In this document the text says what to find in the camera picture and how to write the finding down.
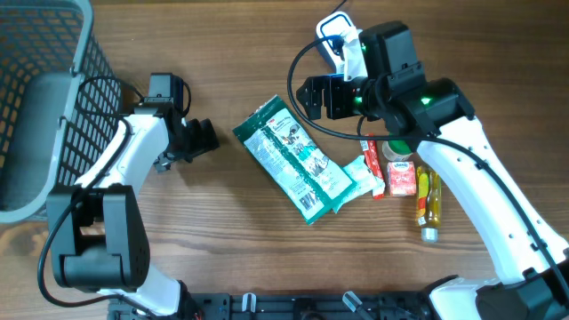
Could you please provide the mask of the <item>mint green small packet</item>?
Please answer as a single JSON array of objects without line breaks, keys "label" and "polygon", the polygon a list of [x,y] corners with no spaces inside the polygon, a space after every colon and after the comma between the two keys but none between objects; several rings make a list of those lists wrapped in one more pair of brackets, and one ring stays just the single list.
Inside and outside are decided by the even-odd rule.
[{"label": "mint green small packet", "polygon": [[372,191],[378,186],[376,177],[365,163],[364,155],[358,156],[351,163],[344,166],[343,169],[356,185],[333,207],[335,213],[338,213],[344,204]]}]

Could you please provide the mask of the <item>red white stock cube packet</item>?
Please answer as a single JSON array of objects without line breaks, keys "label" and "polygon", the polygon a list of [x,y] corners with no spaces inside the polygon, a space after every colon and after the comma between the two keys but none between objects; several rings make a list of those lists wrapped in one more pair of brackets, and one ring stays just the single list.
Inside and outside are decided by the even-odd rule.
[{"label": "red white stock cube packet", "polygon": [[413,162],[389,162],[387,172],[389,193],[392,196],[414,196],[416,194]]}]

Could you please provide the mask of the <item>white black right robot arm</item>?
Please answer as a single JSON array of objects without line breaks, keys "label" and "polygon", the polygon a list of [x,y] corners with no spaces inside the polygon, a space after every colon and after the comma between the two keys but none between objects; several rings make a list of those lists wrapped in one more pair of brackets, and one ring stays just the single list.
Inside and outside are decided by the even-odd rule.
[{"label": "white black right robot arm", "polygon": [[309,77],[289,99],[310,126],[382,120],[453,193],[481,236],[492,280],[448,276],[421,294],[435,319],[560,319],[568,314],[568,243],[535,211],[495,155],[472,104],[450,79],[428,80],[401,21],[318,36],[355,74]]}]

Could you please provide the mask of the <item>green 3M product package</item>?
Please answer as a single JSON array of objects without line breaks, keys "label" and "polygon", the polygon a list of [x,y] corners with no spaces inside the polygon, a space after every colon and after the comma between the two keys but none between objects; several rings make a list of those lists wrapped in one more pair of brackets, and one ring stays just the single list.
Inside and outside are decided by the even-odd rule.
[{"label": "green 3M product package", "polygon": [[344,169],[323,153],[277,95],[257,108],[233,133],[309,225],[356,186]]}]

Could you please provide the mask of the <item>Knorr stock cube jar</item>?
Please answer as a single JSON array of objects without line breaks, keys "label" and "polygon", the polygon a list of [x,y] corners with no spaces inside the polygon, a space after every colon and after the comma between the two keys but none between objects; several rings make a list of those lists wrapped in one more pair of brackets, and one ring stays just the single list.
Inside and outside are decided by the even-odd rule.
[{"label": "Knorr stock cube jar", "polygon": [[390,162],[404,162],[413,154],[409,146],[402,140],[384,141],[382,153]]}]

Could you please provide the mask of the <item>yellow dish soap bottle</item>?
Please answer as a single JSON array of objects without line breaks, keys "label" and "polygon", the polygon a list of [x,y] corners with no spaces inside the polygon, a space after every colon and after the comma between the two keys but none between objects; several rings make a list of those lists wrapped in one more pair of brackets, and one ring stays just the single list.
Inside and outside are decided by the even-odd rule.
[{"label": "yellow dish soap bottle", "polygon": [[435,243],[442,220],[442,180],[427,165],[419,166],[416,175],[416,221],[421,228],[421,239],[426,243]]}]

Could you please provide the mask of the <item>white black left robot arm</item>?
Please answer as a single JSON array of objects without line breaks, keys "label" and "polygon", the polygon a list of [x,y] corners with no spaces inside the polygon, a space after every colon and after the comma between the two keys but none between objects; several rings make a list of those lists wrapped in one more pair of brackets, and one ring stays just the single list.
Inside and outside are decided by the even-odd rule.
[{"label": "white black left robot arm", "polygon": [[143,319],[200,319],[204,311],[188,287],[151,264],[137,196],[151,168],[164,172],[218,148],[212,123],[186,118],[191,90],[172,73],[152,74],[148,95],[131,111],[105,112],[87,102],[97,82],[132,88],[115,76],[93,76],[78,86],[77,113],[109,120],[116,131],[74,185],[56,186],[46,198],[49,235],[37,264],[38,289],[63,308],[107,300]]}]

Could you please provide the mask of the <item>red Nescafe stick sachet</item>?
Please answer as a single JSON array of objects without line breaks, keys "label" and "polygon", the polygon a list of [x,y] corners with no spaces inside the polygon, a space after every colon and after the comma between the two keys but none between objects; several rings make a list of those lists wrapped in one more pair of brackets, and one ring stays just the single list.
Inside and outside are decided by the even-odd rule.
[{"label": "red Nescafe stick sachet", "polygon": [[376,142],[374,140],[361,140],[360,145],[364,153],[365,163],[377,181],[377,186],[372,190],[373,199],[380,200],[384,197],[386,184],[381,171]]}]

